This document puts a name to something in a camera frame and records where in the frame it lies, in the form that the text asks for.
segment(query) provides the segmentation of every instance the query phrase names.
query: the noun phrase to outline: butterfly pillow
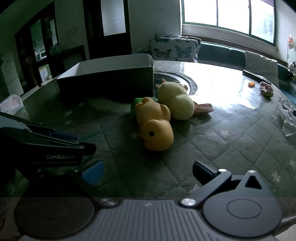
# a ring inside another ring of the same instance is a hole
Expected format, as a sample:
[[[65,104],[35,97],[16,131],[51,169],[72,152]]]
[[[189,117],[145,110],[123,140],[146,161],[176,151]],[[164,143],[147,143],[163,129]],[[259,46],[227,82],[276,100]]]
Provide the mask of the butterfly pillow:
[[[166,34],[166,33],[155,33],[155,38],[176,38],[176,39],[193,39],[197,41],[197,54],[200,49],[201,45],[201,39],[192,37],[192,36],[179,36],[179,35],[173,35],[173,34]]]
[[[195,58],[199,45],[194,39],[153,38],[151,53],[154,60],[171,60],[173,58]]]

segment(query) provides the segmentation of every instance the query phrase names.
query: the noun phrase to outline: black box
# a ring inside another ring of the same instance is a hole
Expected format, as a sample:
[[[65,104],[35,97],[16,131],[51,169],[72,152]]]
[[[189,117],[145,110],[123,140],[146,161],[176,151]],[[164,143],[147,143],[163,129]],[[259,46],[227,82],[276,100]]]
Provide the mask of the black box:
[[[82,61],[57,78],[64,98],[104,96],[131,103],[153,96],[153,59],[132,54]]]

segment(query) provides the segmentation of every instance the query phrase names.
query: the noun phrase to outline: small orange object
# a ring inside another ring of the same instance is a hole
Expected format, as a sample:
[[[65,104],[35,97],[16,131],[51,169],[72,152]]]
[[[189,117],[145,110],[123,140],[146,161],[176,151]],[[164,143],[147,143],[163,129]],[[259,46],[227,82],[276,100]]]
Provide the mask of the small orange object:
[[[249,87],[254,87],[255,86],[255,82],[249,82]]]

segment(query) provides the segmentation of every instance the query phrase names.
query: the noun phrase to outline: white wall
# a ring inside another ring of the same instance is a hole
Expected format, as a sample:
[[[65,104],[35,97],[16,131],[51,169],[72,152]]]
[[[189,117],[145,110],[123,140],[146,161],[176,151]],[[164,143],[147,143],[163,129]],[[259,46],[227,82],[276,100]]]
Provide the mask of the white wall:
[[[16,70],[23,79],[15,34],[53,0],[16,0],[0,15],[0,57],[13,53]],[[84,45],[89,59],[83,0],[55,0],[57,33],[61,49]]]
[[[290,8],[283,0],[276,0],[277,11],[277,46],[279,49],[279,57],[282,60],[287,60],[287,44],[289,34],[291,34],[296,43],[296,12]],[[296,61],[296,46],[289,50],[288,63]]]
[[[149,47],[157,32],[181,34],[179,0],[128,0],[133,52]]]

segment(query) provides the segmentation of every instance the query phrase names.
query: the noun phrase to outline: plastic bag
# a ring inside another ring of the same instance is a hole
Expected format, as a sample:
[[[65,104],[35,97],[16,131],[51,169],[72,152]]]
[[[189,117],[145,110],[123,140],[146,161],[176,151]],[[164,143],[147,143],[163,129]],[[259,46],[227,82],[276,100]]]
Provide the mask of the plastic bag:
[[[18,95],[10,95],[0,104],[0,111],[7,114],[15,115],[24,104]]]
[[[284,99],[279,99],[278,110],[280,116],[284,120],[283,133],[285,136],[291,136],[296,134],[296,117],[293,115],[293,106]]]

